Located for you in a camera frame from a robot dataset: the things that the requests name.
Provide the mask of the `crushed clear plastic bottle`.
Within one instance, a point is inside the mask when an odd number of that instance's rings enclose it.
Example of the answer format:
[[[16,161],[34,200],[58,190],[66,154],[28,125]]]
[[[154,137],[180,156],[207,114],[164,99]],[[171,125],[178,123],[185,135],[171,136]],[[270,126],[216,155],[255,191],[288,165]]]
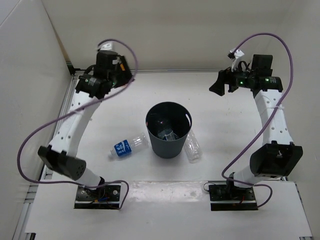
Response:
[[[190,163],[195,163],[200,160],[202,150],[192,129],[186,137],[183,149]]]

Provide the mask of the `green label clear bottle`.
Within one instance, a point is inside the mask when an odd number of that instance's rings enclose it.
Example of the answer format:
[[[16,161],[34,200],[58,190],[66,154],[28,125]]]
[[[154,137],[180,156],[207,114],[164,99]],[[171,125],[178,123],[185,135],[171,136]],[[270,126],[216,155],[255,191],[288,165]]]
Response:
[[[164,141],[175,141],[179,139],[179,137],[174,133],[172,129],[163,129],[159,131],[157,137]]]

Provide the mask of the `blue label clear bottle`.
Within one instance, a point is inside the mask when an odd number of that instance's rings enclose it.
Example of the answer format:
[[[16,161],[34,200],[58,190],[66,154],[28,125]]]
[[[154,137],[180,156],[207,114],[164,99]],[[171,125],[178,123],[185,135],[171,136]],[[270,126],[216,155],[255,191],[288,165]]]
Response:
[[[137,136],[126,138],[112,146],[108,159],[111,161],[122,160],[131,155],[146,150],[149,147],[149,141],[144,133]]]

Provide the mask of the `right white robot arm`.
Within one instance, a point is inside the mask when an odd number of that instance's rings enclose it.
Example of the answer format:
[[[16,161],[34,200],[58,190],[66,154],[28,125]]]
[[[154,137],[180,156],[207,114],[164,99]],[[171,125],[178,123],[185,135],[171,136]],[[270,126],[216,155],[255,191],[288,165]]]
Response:
[[[230,53],[232,65],[218,72],[216,82],[209,88],[219,96],[233,93],[238,88],[252,92],[263,127],[262,146],[249,160],[249,165],[232,173],[224,193],[230,200],[238,199],[243,188],[249,188],[261,181],[288,176],[303,155],[303,148],[294,144],[289,133],[284,108],[279,102],[283,85],[279,77],[272,75],[272,55],[255,54],[251,64],[242,60],[244,53],[237,50]]]

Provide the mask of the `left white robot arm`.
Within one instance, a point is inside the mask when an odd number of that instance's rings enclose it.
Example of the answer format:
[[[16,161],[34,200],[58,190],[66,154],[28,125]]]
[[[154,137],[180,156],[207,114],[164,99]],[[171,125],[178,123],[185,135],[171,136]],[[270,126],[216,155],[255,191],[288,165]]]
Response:
[[[67,117],[48,146],[40,146],[38,156],[53,172],[88,188],[94,200],[105,195],[104,180],[77,157],[78,147],[93,113],[111,89],[126,85],[132,78],[125,56],[99,50],[96,63],[78,77]]]

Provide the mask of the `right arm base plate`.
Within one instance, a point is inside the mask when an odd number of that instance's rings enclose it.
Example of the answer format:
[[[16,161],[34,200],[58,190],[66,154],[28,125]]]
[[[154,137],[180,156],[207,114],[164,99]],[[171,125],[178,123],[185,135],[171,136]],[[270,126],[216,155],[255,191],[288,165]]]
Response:
[[[210,210],[225,211],[257,211],[258,205],[253,188],[228,187],[226,184],[210,184],[208,186]]]

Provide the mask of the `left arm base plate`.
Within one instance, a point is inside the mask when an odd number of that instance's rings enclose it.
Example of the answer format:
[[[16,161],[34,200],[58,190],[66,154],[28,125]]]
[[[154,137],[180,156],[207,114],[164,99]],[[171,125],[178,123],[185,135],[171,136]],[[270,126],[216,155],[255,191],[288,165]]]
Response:
[[[118,210],[120,208],[121,183],[112,183],[102,189],[88,190],[78,187],[74,209]]]

